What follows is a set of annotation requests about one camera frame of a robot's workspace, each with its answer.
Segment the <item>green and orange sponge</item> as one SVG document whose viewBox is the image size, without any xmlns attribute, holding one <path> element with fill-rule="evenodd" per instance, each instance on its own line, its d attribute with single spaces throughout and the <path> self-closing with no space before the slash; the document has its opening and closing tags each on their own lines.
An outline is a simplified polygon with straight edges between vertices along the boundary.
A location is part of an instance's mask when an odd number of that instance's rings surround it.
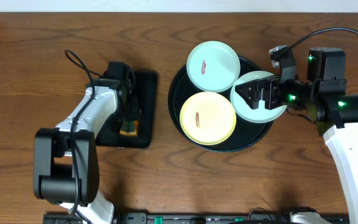
<svg viewBox="0 0 358 224">
<path fill-rule="evenodd" d="M 122 126 L 119 134 L 129 137 L 138 136 L 140 115 L 141 110 L 134 110 L 125 114 L 122 119 Z"/>
</svg>

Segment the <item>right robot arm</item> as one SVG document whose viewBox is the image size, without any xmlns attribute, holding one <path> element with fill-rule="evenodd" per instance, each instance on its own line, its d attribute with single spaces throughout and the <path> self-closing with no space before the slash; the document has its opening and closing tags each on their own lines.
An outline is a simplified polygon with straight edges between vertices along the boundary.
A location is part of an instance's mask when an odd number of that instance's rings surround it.
<svg viewBox="0 0 358 224">
<path fill-rule="evenodd" d="M 251 110 L 255 122 L 279 107 L 305 110 L 324 138 L 336 165 L 346 198 L 349 221 L 358 223 L 358 95 L 346 94 L 346 55 L 335 47 L 314 47 L 308 56 L 307 82 L 298 80 L 296 62 L 286 45 L 269 51 L 278 75 L 260 71 L 245 75 L 232 88 Z"/>
</svg>

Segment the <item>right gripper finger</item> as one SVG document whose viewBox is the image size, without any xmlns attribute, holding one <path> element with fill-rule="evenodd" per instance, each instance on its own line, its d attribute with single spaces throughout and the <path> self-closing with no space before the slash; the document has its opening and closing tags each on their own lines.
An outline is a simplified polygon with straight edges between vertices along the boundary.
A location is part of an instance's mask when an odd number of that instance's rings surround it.
<svg viewBox="0 0 358 224">
<path fill-rule="evenodd" d="M 243 95 L 253 95 L 261 94 L 262 89 L 264 88 L 267 80 L 266 79 L 256 79 L 243 84 L 237 85 L 235 87 L 236 93 Z"/>
<path fill-rule="evenodd" d="M 252 109 L 256 110 L 259 108 L 259 103 L 262 100 L 262 92 L 246 93 L 241 96 L 247 105 Z"/>
</svg>

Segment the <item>yellow plate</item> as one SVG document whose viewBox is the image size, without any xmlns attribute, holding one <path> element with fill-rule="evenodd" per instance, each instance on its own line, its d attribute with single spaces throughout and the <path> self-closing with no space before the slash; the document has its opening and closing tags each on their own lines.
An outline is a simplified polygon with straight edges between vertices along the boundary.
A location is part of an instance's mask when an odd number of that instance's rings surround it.
<svg viewBox="0 0 358 224">
<path fill-rule="evenodd" d="M 180 126 L 187 137 L 202 145 L 224 142 L 236 127 L 236 112 L 231 102 L 213 92 L 189 97 L 180 110 Z"/>
</svg>

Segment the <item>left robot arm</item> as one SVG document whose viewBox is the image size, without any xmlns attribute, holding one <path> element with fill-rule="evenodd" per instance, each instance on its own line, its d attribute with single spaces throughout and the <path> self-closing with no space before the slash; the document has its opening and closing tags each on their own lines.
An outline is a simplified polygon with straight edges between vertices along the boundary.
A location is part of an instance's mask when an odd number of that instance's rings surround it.
<svg viewBox="0 0 358 224">
<path fill-rule="evenodd" d="M 129 108 L 134 85 L 128 65 L 109 62 L 66 119 L 36 132 L 34 194 L 68 210 L 66 215 L 45 214 L 44 223 L 112 223 L 114 205 L 99 191 L 96 137 L 112 114 Z"/>
</svg>

